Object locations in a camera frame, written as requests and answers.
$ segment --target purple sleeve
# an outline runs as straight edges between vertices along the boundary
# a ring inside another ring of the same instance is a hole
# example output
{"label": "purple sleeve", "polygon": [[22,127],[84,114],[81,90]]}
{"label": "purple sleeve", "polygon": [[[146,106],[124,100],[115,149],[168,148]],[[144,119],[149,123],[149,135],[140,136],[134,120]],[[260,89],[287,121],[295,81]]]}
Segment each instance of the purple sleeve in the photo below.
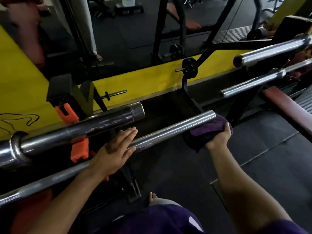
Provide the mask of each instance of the purple sleeve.
{"label": "purple sleeve", "polygon": [[309,234],[306,230],[289,220],[271,222],[257,232],[257,234]]}

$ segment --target gray pants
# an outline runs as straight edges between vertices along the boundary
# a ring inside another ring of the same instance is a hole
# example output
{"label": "gray pants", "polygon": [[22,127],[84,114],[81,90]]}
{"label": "gray pants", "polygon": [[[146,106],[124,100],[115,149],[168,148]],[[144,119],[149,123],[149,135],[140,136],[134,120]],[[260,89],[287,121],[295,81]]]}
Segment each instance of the gray pants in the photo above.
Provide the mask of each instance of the gray pants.
{"label": "gray pants", "polygon": [[[62,25],[67,29],[70,35],[71,31],[69,29],[68,23],[65,18],[62,6],[60,5],[59,0],[51,0],[54,6],[54,9],[57,13],[57,16],[62,23]],[[87,46],[89,54],[96,55],[96,42],[94,39],[91,15],[88,7],[87,0],[68,0],[72,8],[76,23],[81,32],[82,39]]]}
{"label": "gray pants", "polygon": [[174,202],[174,201],[172,201],[172,200],[169,200],[169,199],[161,199],[161,198],[153,199],[153,201],[150,203],[149,206],[158,205],[158,204],[175,204],[175,205],[181,206],[181,205],[179,205],[178,203],[176,203],[176,202]]}

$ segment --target person's left hand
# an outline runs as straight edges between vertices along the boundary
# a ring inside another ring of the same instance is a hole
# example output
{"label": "person's left hand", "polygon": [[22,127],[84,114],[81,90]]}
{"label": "person's left hand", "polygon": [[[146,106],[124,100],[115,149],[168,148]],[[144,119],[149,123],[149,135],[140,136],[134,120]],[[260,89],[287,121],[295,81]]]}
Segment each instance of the person's left hand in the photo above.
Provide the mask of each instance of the person's left hand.
{"label": "person's left hand", "polygon": [[135,127],[119,131],[118,135],[106,143],[90,161],[89,171],[91,170],[99,181],[117,172],[136,150],[133,147],[126,152],[137,133]]}

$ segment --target person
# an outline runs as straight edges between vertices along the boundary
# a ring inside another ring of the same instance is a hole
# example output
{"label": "person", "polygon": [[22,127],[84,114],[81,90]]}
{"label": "person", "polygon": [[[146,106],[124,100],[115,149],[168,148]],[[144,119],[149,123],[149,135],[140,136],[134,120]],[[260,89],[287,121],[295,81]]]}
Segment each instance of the person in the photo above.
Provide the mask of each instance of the person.
{"label": "person", "polygon": [[[65,27],[68,33],[72,36],[69,25],[66,21],[66,17],[63,8],[60,4],[60,0],[51,0],[53,7],[57,13],[61,24]],[[87,0],[68,0],[70,7],[73,11],[74,18],[76,20],[77,26],[82,35],[82,39],[89,51],[89,54],[95,58],[97,61],[101,61],[102,56],[98,55],[96,50],[96,41],[94,39],[93,27],[91,21],[91,15],[89,11]]]}
{"label": "person", "polygon": [[[74,181],[52,202],[26,231],[27,234],[65,234],[95,187],[122,167],[136,148],[127,150],[138,130],[121,131],[104,145]],[[230,216],[241,233],[307,234],[296,225],[283,207],[239,166],[227,148],[231,137],[227,123],[224,132],[206,144],[219,178]],[[143,211],[113,221],[97,233],[202,233],[199,220],[187,209],[150,194]]]}

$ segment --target person's right arm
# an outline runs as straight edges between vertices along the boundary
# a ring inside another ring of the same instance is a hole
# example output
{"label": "person's right arm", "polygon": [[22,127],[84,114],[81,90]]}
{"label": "person's right arm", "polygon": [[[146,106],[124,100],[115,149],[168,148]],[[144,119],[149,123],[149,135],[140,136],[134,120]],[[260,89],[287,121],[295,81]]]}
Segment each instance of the person's right arm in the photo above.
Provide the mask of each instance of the person's right arm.
{"label": "person's right arm", "polygon": [[281,219],[291,220],[283,207],[239,166],[227,148],[230,126],[206,144],[218,174],[226,207],[242,233],[254,233]]}

